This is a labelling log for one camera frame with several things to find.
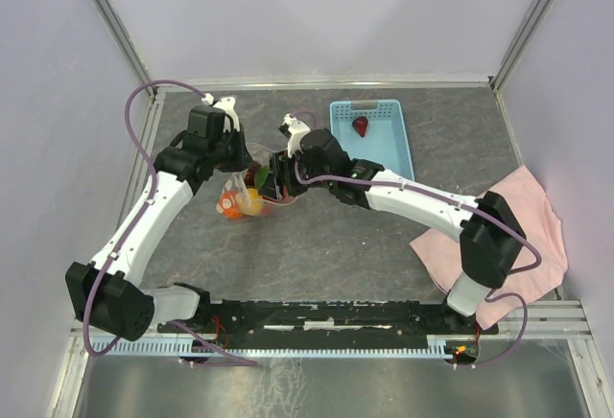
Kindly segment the yellow lemon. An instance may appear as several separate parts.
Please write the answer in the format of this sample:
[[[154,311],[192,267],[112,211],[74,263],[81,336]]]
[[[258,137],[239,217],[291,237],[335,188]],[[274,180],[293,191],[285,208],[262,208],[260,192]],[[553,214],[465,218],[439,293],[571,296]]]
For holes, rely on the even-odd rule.
[[[248,188],[245,194],[244,212],[249,216],[259,216],[264,208],[264,199],[255,188]]]

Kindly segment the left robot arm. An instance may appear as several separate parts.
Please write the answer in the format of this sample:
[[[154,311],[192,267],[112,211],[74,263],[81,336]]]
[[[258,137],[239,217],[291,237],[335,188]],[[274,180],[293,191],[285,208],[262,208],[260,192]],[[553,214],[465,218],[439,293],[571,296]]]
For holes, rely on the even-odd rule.
[[[67,269],[66,286],[83,326],[128,341],[174,319],[193,332],[206,329],[212,309],[201,302],[200,290],[143,290],[140,284],[160,240],[202,183],[216,171],[238,173],[250,162],[234,98],[192,108],[186,130],[156,156],[154,175],[115,234],[89,263]]]

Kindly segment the clear polka dot zip bag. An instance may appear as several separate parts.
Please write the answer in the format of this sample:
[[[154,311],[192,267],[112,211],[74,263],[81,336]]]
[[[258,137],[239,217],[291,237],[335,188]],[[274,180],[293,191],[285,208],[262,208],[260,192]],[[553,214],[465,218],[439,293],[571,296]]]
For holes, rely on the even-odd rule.
[[[274,150],[255,142],[248,142],[247,149],[252,162],[246,170],[230,176],[216,204],[216,211],[229,220],[266,217],[295,202],[287,194],[277,198],[259,193],[270,174],[270,157]]]

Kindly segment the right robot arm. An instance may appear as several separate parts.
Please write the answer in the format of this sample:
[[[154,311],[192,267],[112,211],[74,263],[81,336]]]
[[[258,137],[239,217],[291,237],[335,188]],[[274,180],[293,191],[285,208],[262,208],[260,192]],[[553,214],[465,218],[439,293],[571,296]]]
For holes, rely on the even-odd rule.
[[[446,292],[441,324],[461,333],[475,318],[491,327],[486,305],[517,299],[503,286],[530,244],[508,202],[488,191],[480,197],[451,194],[411,181],[379,163],[352,158],[324,128],[290,133],[286,150],[270,155],[260,193],[298,197],[321,188],[339,202],[394,214],[444,234],[460,247],[460,274]]]

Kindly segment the dark red apple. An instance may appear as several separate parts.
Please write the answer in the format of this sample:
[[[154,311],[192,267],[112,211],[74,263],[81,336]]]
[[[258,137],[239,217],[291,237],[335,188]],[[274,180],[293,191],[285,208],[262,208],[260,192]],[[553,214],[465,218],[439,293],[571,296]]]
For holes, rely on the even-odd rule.
[[[248,169],[243,177],[244,183],[247,188],[255,187],[255,177],[258,171],[260,170],[260,168],[261,168],[261,164],[257,161],[252,161],[249,164]]]

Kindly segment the orange tangerine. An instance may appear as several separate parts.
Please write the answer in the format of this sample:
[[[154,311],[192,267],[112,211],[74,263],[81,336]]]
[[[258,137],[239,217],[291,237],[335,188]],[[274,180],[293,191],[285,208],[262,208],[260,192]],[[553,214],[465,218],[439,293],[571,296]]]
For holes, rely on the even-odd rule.
[[[216,211],[229,220],[238,220],[244,216],[237,200],[237,191],[223,192],[216,204]]]

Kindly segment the yellow orange fruit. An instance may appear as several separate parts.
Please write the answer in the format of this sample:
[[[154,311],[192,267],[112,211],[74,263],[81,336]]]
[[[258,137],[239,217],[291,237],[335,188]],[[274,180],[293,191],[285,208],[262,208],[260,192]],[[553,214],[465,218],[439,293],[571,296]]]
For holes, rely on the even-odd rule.
[[[257,169],[255,175],[254,175],[254,187],[256,190],[260,190],[263,185],[265,184],[268,176],[270,173],[270,167],[269,166],[261,166]]]

